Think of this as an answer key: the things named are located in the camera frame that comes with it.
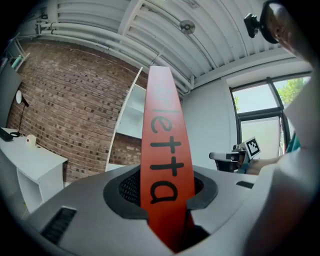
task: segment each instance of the white desk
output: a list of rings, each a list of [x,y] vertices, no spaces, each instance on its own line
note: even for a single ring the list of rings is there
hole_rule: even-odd
[[[3,129],[7,133],[17,131]],[[38,145],[27,145],[24,136],[9,142],[0,138],[0,150],[16,167],[21,193],[30,213],[64,188],[62,165],[68,159]]]

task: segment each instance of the window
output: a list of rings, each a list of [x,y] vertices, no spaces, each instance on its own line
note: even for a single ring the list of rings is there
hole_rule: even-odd
[[[276,100],[268,84],[233,92],[237,113],[276,108]]]
[[[294,100],[309,79],[310,77],[307,76],[274,83],[284,107],[288,106]]]
[[[299,94],[310,77],[259,81],[232,89],[236,108],[238,144],[255,137],[261,153],[257,159],[283,155],[294,134],[294,127],[283,110]]]
[[[279,156],[280,118],[278,116],[241,122],[242,141],[256,138],[261,153],[258,159],[270,159]]]

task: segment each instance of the vent slot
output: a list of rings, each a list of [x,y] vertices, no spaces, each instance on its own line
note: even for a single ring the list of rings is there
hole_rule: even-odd
[[[41,232],[46,239],[57,245],[76,214],[76,210],[61,208]]]
[[[239,181],[236,183],[236,185],[238,186],[241,186],[241,187],[245,187],[247,189],[252,189],[254,184],[253,183],[249,183],[249,182],[246,182],[246,181]]]

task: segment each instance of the brick wall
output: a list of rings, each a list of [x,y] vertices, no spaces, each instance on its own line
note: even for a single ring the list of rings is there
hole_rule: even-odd
[[[136,165],[141,160],[141,139],[116,133],[109,163],[116,165]]]
[[[36,40],[22,47],[30,57],[19,69],[19,89],[30,107],[24,110],[21,132],[68,158],[63,171],[67,182],[104,172],[115,124],[138,69],[76,44]],[[147,86],[144,73],[137,84]],[[18,128],[22,108],[14,101],[7,127]],[[130,139],[125,141],[130,147]],[[134,152],[125,163],[140,158],[140,151]],[[112,161],[124,161],[116,157]]]

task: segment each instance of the window frame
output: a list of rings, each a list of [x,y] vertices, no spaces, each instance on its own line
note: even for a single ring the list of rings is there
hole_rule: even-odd
[[[274,83],[279,81],[284,81],[284,80],[295,79],[295,78],[304,78],[304,77],[310,76],[310,74],[311,72],[308,71],[308,72],[300,72],[300,73],[294,73],[294,74],[288,74],[288,75],[281,75],[281,76],[276,76],[272,78],[268,76],[263,80],[239,85],[236,87],[231,87],[230,93],[231,93],[232,103],[233,103],[233,108],[235,113],[237,144],[242,143],[242,129],[241,129],[242,121],[252,121],[252,120],[265,119],[265,118],[271,118],[271,117],[279,117],[280,122],[283,124],[282,130],[283,130],[283,138],[284,138],[284,147],[285,149],[287,149],[289,142],[291,140],[289,121],[286,115],[284,114],[284,109],[285,109],[284,104],[281,100],[281,97]],[[274,97],[277,107],[237,113],[237,108],[236,108],[236,103],[235,103],[235,98],[233,93],[240,90],[245,90],[245,89],[262,86],[262,85],[269,85],[269,88]]]

